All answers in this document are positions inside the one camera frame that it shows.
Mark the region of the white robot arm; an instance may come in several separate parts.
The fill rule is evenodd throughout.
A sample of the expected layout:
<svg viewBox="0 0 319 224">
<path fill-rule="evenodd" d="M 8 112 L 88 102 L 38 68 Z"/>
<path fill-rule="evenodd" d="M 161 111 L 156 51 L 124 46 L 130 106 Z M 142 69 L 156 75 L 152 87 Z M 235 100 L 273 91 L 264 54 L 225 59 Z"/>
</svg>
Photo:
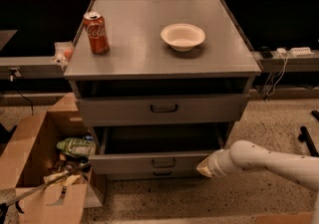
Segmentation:
<svg viewBox="0 0 319 224">
<path fill-rule="evenodd" d="M 247 140 L 215 151 L 200 162 L 196 170 L 208 178 L 267 170 L 319 193 L 318 157 L 273 151 Z"/>
</svg>

